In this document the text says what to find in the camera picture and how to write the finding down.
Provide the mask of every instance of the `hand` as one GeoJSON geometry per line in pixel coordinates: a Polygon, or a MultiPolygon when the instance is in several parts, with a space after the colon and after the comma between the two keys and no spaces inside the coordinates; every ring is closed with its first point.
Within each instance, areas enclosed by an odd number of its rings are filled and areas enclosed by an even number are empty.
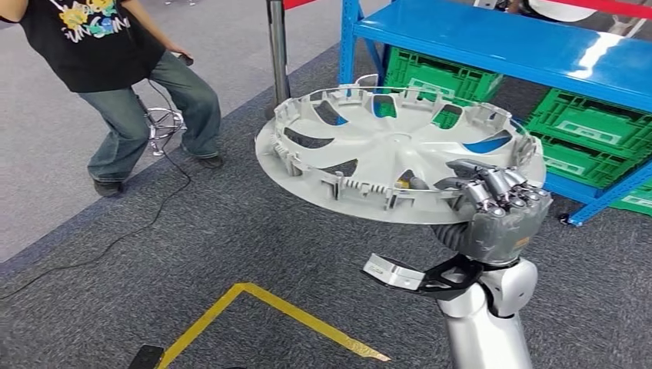
{"type": "Polygon", "coordinates": [[[189,57],[190,59],[194,59],[194,58],[192,57],[192,54],[191,54],[191,53],[189,53],[188,51],[186,51],[186,50],[185,50],[184,48],[182,48],[181,46],[175,44],[174,42],[171,42],[170,44],[166,45],[165,48],[166,48],[168,51],[170,51],[170,52],[176,52],[176,53],[178,53],[178,54],[183,54],[183,55],[189,57]]]}

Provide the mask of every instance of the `blue jeans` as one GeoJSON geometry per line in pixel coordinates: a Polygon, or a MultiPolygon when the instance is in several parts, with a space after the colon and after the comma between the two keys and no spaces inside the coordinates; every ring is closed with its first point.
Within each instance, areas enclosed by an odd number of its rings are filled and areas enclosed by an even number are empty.
{"type": "MultiPolygon", "coordinates": [[[[183,114],[188,127],[181,141],[183,148],[196,158],[217,156],[221,112],[213,89],[169,52],[163,54],[150,79],[168,90],[183,114]]],[[[79,96],[99,111],[110,130],[88,163],[88,173],[96,181],[124,181],[149,139],[145,112],[134,90],[124,88],[79,96]]]]}

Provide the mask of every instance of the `green plastic crate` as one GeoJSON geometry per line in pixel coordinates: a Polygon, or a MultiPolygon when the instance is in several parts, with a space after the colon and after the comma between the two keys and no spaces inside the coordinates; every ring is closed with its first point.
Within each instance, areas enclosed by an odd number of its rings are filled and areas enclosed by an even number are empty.
{"type": "Polygon", "coordinates": [[[612,208],[636,211],[652,217],[652,181],[633,190],[627,196],[611,204],[612,208]]]}
{"type": "Polygon", "coordinates": [[[577,145],[643,161],[652,153],[652,113],[551,89],[527,129],[577,145]]]}
{"type": "MultiPolygon", "coordinates": [[[[378,109],[378,114],[382,117],[394,117],[396,118],[396,108],[393,104],[380,103],[376,107],[378,109]]],[[[457,124],[457,120],[460,118],[460,115],[454,111],[448,111],[444,106],[443,109],[437,114],[432,120],[439,128],[449,129],[453,128],[457,124]]]]}
{"type": "MultiPolygon", "coordinates": [[[[484,102],[491,99],[502,79],[503,75],[492,71],[391,48],[384,85],[427,90],[439,87],[454,94],[455,104],[465,106],[469,105],[465,100],[484,102]]],[[[424,94],[423,97],[434,99],[434,95],[424,94]]]]}
{"type": "Polygon", "coordinates": [[[596,188],[606,188],[632,169],[637,161],[584,148],[557,138],[531,132],[544,146],[547,170],[596,188]]]}

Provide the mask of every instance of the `black shoe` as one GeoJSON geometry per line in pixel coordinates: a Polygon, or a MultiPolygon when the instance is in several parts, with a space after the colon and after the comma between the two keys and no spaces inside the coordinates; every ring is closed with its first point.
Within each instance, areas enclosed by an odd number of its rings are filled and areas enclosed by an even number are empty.
{"type": "Polygon", "coordinates": [[[95,191],[102,197],[110,198],[122,192],[121,182],[100,182],[93,180],[93,187],[95,191]]]}
{"type": "Polygon", "coordinates": [[[219,155],[212,158],[197,159],[197,161],[199,161],[199,164],[202,167],[209,169],[218,169],[224,165],[224,160],[222,160],[221,156],[219,155]]]}

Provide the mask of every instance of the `yellow floor tape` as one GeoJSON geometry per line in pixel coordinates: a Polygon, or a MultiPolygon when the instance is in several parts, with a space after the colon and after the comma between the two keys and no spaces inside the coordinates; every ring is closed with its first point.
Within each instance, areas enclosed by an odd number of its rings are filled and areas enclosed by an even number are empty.
{"type": "Polygon", "coordinates": [[[346,347],[347,349],[362,357],[372,357],[380,361],[390,360],[389,357],[381,354],[371,347],[368,347],[366,344],[348,337],[344,332],[339,331],[337,328],[326,324],[323,321],[320,321],[316,317],[301,310],[293,304],[290,304],[287,301],[274,296],[259,286],[253,283],[238,283],[229,288],[224,296],[217,300],[217,302],[215,302],[210,309],[208,309],[199,319],[197,319],[197,321],[185,333],[183,333],[176,340],[176,342],[170,346],[170,348],[165,351],[163,358],[161,359],[161,363],[158,365],[158,368],[167,368],[168,365],[175,358],[177,358],[177,356],[179,356],[179,354],[185,350],[185,348],[187,348],[188,345],[190,345],[190,343],[194,341],[195,338],[197,338],[197,336],[199,336],[199,334],[201,334],[201,332],[204,331],[204,329],[206,329],[206,327],[219,314],[221,314],[221,312],[224,311],[226,307],[231,304],[231,302],[233,302],[233,300],[235,300],[235,298],[237,298],[242,292],[248,292],[264,303],[272,306],[273,308],[276,308],[280,312],[289,315],[297,321],[300,321],[313,331],[317,331],[318,333],[323,334],[325,337],[332,339],[333,341],[339,343],[340,345],[346,347]]]}

